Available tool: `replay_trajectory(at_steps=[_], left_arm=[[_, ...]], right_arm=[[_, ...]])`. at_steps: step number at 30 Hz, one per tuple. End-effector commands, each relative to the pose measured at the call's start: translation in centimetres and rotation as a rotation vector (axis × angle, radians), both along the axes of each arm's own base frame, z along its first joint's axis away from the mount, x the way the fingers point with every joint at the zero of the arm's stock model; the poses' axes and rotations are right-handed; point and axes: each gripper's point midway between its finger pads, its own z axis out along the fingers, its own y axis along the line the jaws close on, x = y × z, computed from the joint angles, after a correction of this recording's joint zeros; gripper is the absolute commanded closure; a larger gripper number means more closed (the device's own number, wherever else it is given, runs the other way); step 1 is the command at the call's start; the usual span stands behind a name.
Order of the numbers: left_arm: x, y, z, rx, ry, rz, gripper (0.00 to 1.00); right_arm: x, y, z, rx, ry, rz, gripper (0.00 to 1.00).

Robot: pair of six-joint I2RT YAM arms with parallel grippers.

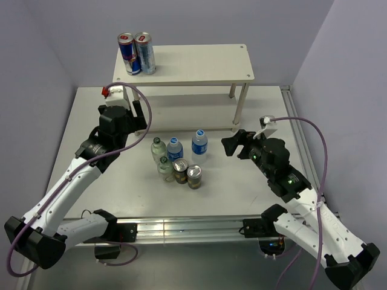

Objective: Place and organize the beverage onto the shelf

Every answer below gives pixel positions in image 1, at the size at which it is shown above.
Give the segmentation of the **water bottle blue label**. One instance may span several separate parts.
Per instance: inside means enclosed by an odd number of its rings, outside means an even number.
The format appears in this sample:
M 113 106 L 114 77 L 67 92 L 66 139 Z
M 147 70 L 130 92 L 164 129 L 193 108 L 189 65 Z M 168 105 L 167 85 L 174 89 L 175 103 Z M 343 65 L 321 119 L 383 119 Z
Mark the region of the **water bottle blue label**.
M 208 137 L 205 131 L 202 129 L 196 131 L 192 137 L 191 148 L 193 162 L 203 165 L 207 160 L 208 148 Z

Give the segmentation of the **black gold coffee can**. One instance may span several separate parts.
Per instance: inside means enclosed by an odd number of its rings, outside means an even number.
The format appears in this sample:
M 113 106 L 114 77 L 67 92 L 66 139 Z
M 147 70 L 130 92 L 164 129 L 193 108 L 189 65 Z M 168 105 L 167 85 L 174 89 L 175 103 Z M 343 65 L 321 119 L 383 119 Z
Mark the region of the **black gold coffee can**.
M 188 162 L 184 158 L 179 158 L 176 159 L 172 165 L 174 167 L 176 182 L 179 184 L 187 183 L 187 168 L 189 167 Z
M 202 169 L 198 164 L 193 164 L 187 168 L 187 182 L 191 189 L 198 189 L 201 186 Z

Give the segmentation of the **sports drink bottle blue label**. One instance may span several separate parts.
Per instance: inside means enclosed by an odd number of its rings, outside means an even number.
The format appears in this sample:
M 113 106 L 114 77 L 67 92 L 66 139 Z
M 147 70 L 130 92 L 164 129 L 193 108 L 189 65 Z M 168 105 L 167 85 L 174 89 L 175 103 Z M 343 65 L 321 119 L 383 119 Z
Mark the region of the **sports drink bottle blue label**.
M 177 159 L 183 158 L 184 151 L 183 145 L 176 137 L 172 137 L 167 144 L 167 157 L 170 161 L 175 161 Z

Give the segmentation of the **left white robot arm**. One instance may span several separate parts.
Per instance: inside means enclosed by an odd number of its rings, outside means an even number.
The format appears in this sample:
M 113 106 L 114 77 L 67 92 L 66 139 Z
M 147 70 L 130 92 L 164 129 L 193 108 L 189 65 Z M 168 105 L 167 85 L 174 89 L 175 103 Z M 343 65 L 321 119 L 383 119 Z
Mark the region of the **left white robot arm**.
M 150 128 L 152 118 L 146 118 L 138 100 L 127 106 L 101 105 L 99 125 L 90 133 L 75 153 L 66 172 L 51 190 L 23 217 L 10 217 L 5 232 L 11 247 L 7 254 L 7 271 L 13 277 L 23 277 L 11 267 L 11 257 L 17 251 L 34 262 L 32 270 L 55 265 L 65 251 L 90 239 L 120 247 L 117 218 L 99 209 L 86 218 L 63 224 L 69 209 L 82 193 L 120 156 L 134 147 L 127 145 L 128 135 Z

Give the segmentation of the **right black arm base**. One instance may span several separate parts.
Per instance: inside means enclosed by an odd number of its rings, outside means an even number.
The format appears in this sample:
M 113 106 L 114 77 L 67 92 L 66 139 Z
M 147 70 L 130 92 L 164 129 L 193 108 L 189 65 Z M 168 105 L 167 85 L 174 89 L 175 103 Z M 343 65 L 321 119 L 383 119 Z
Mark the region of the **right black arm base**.
M 263 218 L 243 219 L 238 232 L 246 239 L 257 239 L 265 257 L 275 258 L 285 251 L 284 236 Z

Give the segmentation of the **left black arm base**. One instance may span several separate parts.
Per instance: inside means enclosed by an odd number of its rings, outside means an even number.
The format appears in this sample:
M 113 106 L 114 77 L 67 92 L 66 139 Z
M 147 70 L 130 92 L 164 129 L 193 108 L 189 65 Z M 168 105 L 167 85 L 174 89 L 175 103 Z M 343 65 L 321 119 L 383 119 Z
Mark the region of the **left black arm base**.
M 133 262 L 138 256 L 138 248 L 133 245 L 137 237 L 137 224 L 117 224 L 111 237 L 98 237 L 96 243 L 106 243 L 107 246 L 94 246 L 94 257 L 106 266 L 123 266 Z M 112 263 L 128 247 L 134 250 L 134 255 L 126 262 Z

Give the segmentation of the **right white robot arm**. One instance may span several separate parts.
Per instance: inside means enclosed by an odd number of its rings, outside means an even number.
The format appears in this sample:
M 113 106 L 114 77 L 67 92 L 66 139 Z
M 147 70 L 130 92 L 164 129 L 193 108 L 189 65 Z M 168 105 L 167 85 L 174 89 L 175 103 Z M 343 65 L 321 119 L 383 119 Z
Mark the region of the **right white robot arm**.
M 244 220 L 245 237 L 278 233 L 290 238 L 319 260 L 339 289 L 353 289 L 372 270 L 379 249 L 355 236 L 324 203 L 318 203 L 311 183 L 290 164 L 283 140 L 240 129 L 221 143 L 227 156 L 242 146 L 238 158 L 251 160 L 286 204 L 272 205 L 262 212 L 259 222 Z

